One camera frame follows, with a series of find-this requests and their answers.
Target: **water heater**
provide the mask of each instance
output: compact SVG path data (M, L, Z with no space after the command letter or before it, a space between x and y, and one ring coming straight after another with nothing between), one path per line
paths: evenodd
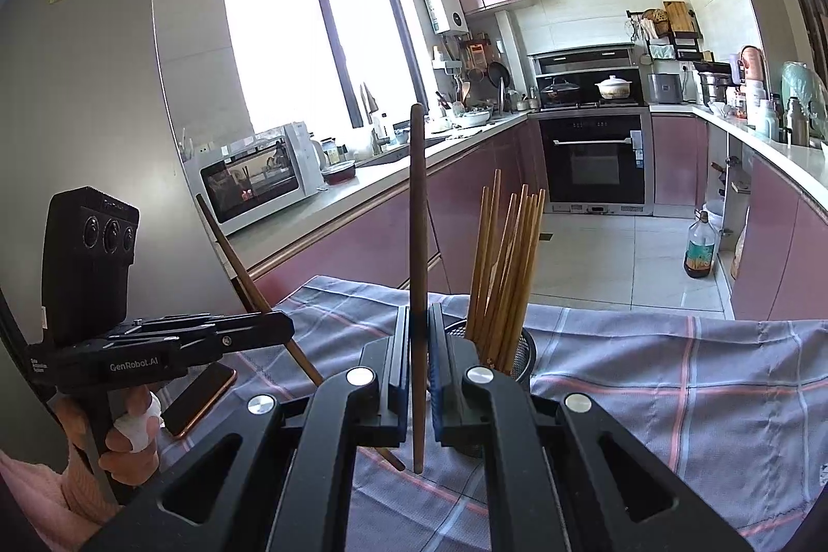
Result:
M466 34L469 31L460 0L425 0L425 5L435 34Z

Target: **hand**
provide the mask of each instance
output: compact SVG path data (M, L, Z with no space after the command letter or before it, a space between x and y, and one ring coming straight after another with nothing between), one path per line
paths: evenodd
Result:
M132 416L143 415L150 406L152 398L146 386L137 386L126 392L127 413ZM84 448L88 421L83 410L71 398L63 398L55 403L55 414L63 426L69 442ZM141 451L131 453L132 443L119 430L111 428L106 436L106 446L112 451L106 452L98 460L98 465L112 474L114 480L131 487L145 483L158 469L158 447L156 436L160 429L160 420L152 416L146 420L146 434L150 443Z

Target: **oil bottle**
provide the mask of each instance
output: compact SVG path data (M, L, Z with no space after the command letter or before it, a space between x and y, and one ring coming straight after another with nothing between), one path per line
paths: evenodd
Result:
M687 235L687 251L684 255L684 271L693 279L709 275L713 268L713 251L716 247L716 231L709 224L707 211L699 214L699 220L690 226Z

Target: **black pot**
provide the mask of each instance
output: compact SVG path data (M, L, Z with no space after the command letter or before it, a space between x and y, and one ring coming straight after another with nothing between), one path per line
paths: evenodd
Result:
M554 106L576 104L581 101L581 86L567 81L563 76L555 76L552 84L541 90L541 95Z
M456 335L463 337L465 335L465 319L453 323L446 328L447 335ZM535 370L535 362L537 361L537 348L535 347L535 340L526 329L521 330L520 338L517 341L517 349L515 351L515 359L512 362L512 379L519 383L520 387L529 392L530 377L533 370ZM472 458L483 457L483 447L478 444L463 445L461 447L454 447L461 454L471 456Z

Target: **countertop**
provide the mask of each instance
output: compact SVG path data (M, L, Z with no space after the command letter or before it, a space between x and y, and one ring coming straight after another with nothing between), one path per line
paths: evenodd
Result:
M506 115L497 121L472 129L453 129L434 136L450 135L446 141L425 149L425 166L432 167L453 155L483 143L497 133L515 127L527 119L527 113ZM403 158L388 165L360 167L357 175L341 184L327 186L326 190L276 212L228 238L236 254L248 269L273 256L286 246L322 227L337 217L393 188L408 179L409 159ZM235 273L222 257L228 274Z
M798 145L780 144L759 136L741 120L722 119L707 107L693 105L651 105L651 113L689 113L716 125L752 148L828 213L828 161L822 151Z

